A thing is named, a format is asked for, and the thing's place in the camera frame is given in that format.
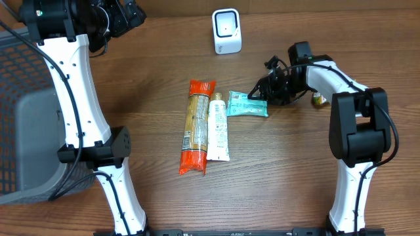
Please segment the teal snack packet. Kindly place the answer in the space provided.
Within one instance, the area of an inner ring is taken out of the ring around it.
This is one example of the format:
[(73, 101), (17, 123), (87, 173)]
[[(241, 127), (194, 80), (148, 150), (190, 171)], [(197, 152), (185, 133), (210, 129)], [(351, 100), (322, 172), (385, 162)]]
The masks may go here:
[(252, 100), (241, 92), (230, 91), (227, 107), (227, 116), (254, 115), (268, 117), (267, 101)]

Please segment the orange spaghetti pack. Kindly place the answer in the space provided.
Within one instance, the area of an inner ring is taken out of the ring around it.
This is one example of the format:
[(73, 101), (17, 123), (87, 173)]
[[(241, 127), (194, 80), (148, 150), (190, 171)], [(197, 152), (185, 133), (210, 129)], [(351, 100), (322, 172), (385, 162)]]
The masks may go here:
[(180, 166), (178, 169), (180, 175), (186, 174), (189, 170), (202, 171), (205, 174), (209, 103), (215, 86), (216, 81), (190, 81)]

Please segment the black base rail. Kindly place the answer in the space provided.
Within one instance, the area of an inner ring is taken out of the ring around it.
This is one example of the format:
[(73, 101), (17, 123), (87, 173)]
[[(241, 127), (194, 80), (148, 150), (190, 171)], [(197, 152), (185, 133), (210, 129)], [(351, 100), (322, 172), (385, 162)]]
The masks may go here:
[(333, 236), (356, 235), (355, 233), (334, 233), (326, 228), (296, 227), (289, 231), (182, 231), (180, 229), (146, 230), (133, 236)]

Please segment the grey plastic shopping basket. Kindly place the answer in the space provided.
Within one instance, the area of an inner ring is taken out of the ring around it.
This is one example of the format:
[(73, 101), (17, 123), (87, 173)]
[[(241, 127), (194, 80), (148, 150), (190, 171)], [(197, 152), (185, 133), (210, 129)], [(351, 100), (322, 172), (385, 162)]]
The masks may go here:
[(89, 175), (59, 161), (65, 126), (44, 57), (7, 31), (1, 32), (1, 204), (46, 201)]

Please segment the white barcode scanner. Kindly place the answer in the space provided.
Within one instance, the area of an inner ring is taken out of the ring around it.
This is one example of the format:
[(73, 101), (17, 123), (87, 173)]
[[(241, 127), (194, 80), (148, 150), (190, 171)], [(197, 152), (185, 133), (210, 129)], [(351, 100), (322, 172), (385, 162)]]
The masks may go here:
[(236, 9), (219, 9), (212, 14), (213, 38), (217, 54), (232, 54), (242, 49), (240, 15)]

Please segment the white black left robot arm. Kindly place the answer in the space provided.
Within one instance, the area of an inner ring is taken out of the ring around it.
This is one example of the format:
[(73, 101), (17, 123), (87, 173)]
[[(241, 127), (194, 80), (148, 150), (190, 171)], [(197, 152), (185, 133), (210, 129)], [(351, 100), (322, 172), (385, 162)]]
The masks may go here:
[(111, 38), (143, 24), (146, 13), (134, 0), (26, 0), (20, 17), (30, 47), (45, 59), (60, 103), (65, 142), (58, 158), (91, 169), (111, 208), (114, 235), (145, 235), (146, 213), (129, 173), (129, 131), (106, 122), (90, 59), (104, 54)]

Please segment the white tube with gold cap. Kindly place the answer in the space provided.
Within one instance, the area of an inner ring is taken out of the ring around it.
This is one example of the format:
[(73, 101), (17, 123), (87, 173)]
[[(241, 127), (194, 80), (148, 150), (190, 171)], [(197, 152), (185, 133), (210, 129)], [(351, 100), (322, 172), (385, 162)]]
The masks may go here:
[(226, 103), (219, 92), (212, 95), (209, 104), (207, 137), (207, 160), (229, 161)]

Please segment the green yellow snack pouch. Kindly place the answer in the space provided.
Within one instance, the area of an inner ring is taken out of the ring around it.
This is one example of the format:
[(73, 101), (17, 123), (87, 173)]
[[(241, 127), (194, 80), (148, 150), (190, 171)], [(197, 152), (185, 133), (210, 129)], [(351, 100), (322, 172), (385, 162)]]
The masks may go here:
[(314, 92), (312, 95), (312, 103), (314, 106), (324, 106), (328, 104), (329, 102), (319, 92)]

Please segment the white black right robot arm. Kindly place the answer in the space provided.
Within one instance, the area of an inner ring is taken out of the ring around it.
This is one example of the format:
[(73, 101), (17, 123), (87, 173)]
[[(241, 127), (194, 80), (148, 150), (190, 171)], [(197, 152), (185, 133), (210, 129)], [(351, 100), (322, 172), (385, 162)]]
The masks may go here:
[(352, 80), (328, 55), (313, 55), (307, 41), (293, 44), (287, 52), (289, 65), (277, 56), (265, 62), (268, 75), (258, 80), (248, 99), (285, 106), (308, 91), (323, 96), (331, 105), (329, 147), (338, 166), (324, 232), (384, 235), (384, 229), (366, 227), (364, 212), (373, 174), (386, 163), (383, 154), (398, 147), (386, 92)]

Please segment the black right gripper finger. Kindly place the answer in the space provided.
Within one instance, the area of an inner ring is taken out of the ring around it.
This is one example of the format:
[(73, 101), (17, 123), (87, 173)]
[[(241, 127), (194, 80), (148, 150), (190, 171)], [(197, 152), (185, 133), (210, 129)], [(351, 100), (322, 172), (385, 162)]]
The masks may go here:
[(249, 100), (267, 100), (266, 94), (264, 92), (260, 92), (258, 94), (251, 94), (247, 95)]
[(251, 90), (251, 94), (259, 92), (264, 92), (266, 96), (268, 95), (268, 79), (267, 78), (261, 78), (257, 81), (257, 84), (254, 86), (254, 88)]

